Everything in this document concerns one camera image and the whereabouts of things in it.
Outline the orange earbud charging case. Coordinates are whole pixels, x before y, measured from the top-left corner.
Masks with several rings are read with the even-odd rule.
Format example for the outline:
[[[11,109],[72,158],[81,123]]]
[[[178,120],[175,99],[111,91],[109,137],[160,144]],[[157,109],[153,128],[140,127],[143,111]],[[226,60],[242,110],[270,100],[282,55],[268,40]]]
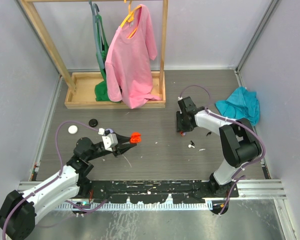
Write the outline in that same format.
[[[139,132],[133,132],[130,136],[129,142],[131,144],[138,144],[142,141],[141,134]]]

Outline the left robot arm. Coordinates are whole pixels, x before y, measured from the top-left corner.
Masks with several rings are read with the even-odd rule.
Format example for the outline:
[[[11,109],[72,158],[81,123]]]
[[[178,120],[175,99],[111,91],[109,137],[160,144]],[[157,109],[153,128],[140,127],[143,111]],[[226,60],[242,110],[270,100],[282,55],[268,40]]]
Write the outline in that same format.
[[[91,160],[112,154],[124,154],[141,142],[139,134],[130,137],[107,131],[102,140],[93,143],[88,137],[80,138],[70,160],[54,175],[40,184],[18,192],[11,191],[0,208],[2,239],[24,240],[40,220],[63,202],[85,198],[90,193],[87,178],[93,169]]]

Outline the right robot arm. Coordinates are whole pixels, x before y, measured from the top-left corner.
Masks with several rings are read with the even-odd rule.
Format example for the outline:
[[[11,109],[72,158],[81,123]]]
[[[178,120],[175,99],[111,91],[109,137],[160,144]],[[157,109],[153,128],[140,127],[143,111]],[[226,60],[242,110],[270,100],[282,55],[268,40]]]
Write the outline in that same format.
[[[262,155],[261,140],[246,118],[235,120],[215,114],[206,107],[197,107],[189,96],[179,97],[177,103],[180,108],[176,112],[177,132],[185,135],[198,127],[220,137],[224,160],[200,193],[221,197],[231,187],[239,169]]]

